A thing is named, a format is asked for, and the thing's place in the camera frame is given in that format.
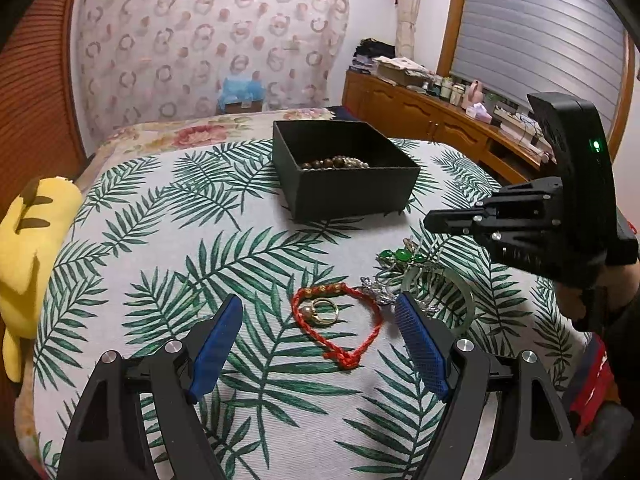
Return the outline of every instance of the human hand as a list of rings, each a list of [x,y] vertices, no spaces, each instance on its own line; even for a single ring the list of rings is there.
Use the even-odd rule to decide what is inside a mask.
[[[628,266],[603,267],[600,271],[596,286],[604,287],[607,293],[607,308],[611,311],[619,310],[627,305],[640,286],[640,262]],[[555,283],[556,300],[563,316],[571,320],[582,319],[587,314],[580,295],[579,288],[571,288],[562,283]]]

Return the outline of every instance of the pikachu plush toy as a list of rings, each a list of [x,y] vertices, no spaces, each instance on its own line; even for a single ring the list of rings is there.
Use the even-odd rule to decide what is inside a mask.
[[[14,383],[22,379],[20,340],[36,337],[53,264],[81,203],[80,190],[66,178],[34,180],[0,222],[2,358]]]

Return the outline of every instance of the red string bracelet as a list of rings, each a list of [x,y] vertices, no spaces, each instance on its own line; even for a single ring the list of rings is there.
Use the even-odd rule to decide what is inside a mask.
[[[376,325],[375,327],[373,327],[373,330],[369,334],[369,337],[364,340],[364,343],[362,343],[359,347],[351,352],[347,352],[346,350],[340,348],[338,345],[325,339],[321,334],[311,328],[306,320],[302,317],[302,313],[298,308],[302,300],[310,300],[312,298],[326,296],[341,296],[343,294],[348,294],[352,298],[363,300],[365,303],[367,303],[371,307],[374,314],[374,320],[376,321]],[[371,345],[371,343],[373,343],[374,339],[378,336],[383,322],[383,317],[380,313],[380,307],[378,306],[376,301],[367,294],[364,294],[363,292],[356,290],[355,288],[347,286],[346,283],[332,283],[331,285],[319,285],[312,286],[311,288],[301,288],[293,295],[293,298],[291,298],[291,311],[300,328],[307,334],[309,334],[313,339],[330,350],[322,354],[322,357],[324,357],[325,359],[335,359],[340,367],[345,370],[351,370],[358,366],[358,364],[360,363],[360,356],[364,354],[365,350]]]

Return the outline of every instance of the open black box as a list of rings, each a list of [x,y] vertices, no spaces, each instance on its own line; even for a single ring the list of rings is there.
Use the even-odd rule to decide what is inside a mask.
[[[300,168],[335,155],[359,158],[369,168]],[[354,121],[274,121],[273,163],[298,222],[402,211],[420,173],[379,131]]]

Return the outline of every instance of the window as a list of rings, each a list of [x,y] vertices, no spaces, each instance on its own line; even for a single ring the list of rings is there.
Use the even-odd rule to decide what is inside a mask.
[[[532,92],[586,99],[609,132],[624,67],[625,29],[606,0],[465,0],[451,73],[527,108]]]

